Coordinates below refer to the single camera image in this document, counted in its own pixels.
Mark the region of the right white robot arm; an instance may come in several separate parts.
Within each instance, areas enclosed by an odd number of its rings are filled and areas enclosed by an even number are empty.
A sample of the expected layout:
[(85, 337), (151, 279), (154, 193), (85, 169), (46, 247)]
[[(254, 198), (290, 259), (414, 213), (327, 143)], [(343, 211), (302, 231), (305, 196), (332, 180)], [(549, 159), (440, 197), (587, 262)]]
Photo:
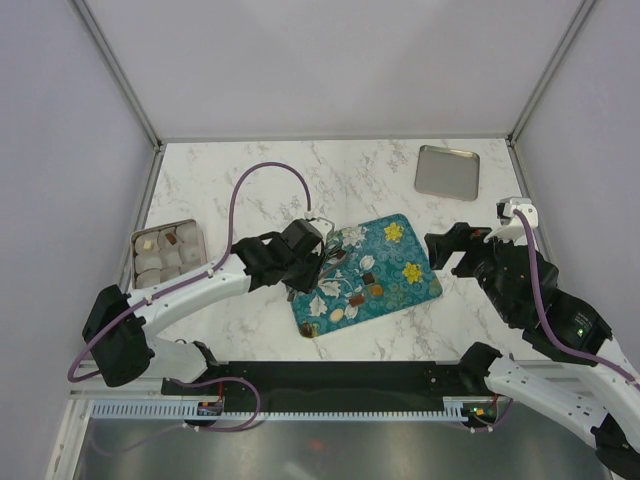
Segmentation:
[(528, 406), (578, 436), (612, 473), (638, 478), (639, 374), (598, 312), (558, 288), (558, 268), (534, 241), (501, 241), (487, 228), (459, 222), (444, 234), (426, 235), (425, 242), (432, 269), (460, 254), (453, 275), (475, 279), (504, 323), (589, 394), (572, 392), (481, 342), (459, 361), (460, 388), (473, 395), (487, 388)]

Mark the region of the brown rectangular chocolate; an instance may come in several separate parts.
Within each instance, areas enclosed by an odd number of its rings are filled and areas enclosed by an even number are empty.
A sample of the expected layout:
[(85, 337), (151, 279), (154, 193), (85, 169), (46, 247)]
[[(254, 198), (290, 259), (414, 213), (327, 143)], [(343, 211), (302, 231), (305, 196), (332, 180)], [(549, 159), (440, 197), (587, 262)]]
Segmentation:
[(349, 304), (353, 307), (362, 305), (364, 302), (365, 302), (365, 299), (362, 295), (357, 295), (349, 299)]

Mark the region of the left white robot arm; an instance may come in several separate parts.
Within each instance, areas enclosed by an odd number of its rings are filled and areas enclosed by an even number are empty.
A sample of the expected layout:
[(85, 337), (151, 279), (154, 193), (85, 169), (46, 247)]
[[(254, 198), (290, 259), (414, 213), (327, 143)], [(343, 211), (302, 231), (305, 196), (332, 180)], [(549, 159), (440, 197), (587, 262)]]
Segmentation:
[(166, 281), (124, 293), (116, 285), (98, 294), (82, 330), (91, 355), (109, 387), (140, 377), (171, 378), (197, 394), (213, 391), (219, 380), (214, 358), (198, 341), (179, 343), (159, 333), (221, 300), (278, 283), (309, 293), (326, 260), (327, 237), (304, 220), (282, 232), (239, 240), (222, 264), (207, 263)]

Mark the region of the metal tongs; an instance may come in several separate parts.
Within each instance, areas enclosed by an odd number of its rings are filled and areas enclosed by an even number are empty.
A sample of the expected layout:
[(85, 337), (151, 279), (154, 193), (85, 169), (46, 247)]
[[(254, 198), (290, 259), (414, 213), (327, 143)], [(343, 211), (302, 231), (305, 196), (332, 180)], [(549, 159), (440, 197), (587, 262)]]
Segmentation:
[(311, 293), (320, 280), (326, 278), (347, 260), (348, 255), (349, 251), (339, 246), (325, 249), (320, 254), (309, 255), (293, 278), (285, 282), (287, 301), (292, 303), (297, 297)]

